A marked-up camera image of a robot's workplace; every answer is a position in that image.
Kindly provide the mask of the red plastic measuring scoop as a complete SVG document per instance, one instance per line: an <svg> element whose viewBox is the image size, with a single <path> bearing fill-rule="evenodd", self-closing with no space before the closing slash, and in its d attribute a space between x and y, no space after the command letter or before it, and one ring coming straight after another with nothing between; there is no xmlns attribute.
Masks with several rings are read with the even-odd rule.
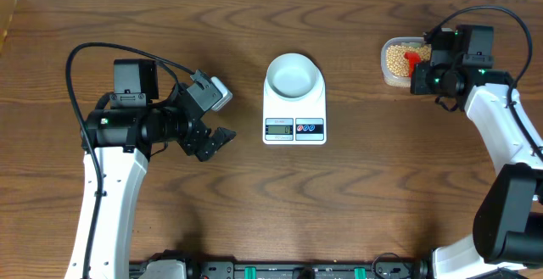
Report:
<svg viewBox="0 0 543 279"><path fill-rule="evenodd" d="M416 65L421 63L423 60L417 52L413 52L413 51L405 52L404 58L408 62L408 76L412 77Z"/></svg>

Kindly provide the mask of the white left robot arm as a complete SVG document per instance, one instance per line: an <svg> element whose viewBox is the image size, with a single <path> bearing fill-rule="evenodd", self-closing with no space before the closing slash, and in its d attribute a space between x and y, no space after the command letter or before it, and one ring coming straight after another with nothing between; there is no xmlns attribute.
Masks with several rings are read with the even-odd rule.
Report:
<svg viewBox="0 0 543 279"><path fill-rule="evenodd" d="M68 278L127 278L137 198L155 144L176 142L188 156L204 162L235 136L202 121L218 111L232 93L201 70L192 85L176 82L159 99L157 69L152 59L117 59L114 90L103 95L82 131L85 181L76 241L66 271Z"/></svg>

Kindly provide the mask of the grey round bowl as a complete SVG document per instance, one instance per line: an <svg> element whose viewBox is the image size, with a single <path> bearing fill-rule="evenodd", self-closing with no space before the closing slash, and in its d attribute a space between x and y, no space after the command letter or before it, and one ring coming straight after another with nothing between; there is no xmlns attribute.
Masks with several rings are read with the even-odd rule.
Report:
<svg viewBox="0 0 543 279"><path fill-rule="evenodd" d="M317 66L299 53L276 57L266 71L266 88L287 100L305 98L321 89L322 83Z"/></svg>

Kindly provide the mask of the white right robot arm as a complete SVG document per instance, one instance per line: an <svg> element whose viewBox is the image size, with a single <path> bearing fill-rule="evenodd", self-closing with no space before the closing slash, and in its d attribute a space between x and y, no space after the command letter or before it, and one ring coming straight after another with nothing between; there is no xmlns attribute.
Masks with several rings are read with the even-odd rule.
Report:
<svg viewBox="0 0 543 279"><path fill-rule="evenodd" d="M438 27L424 37L430 59L417 63L411 93L455 99L475 124L496 179L477 211L472 233L435 249L420 278L490 278L542 265L542 139L523 111L513 78L493 67L490 26Z"/></svg>

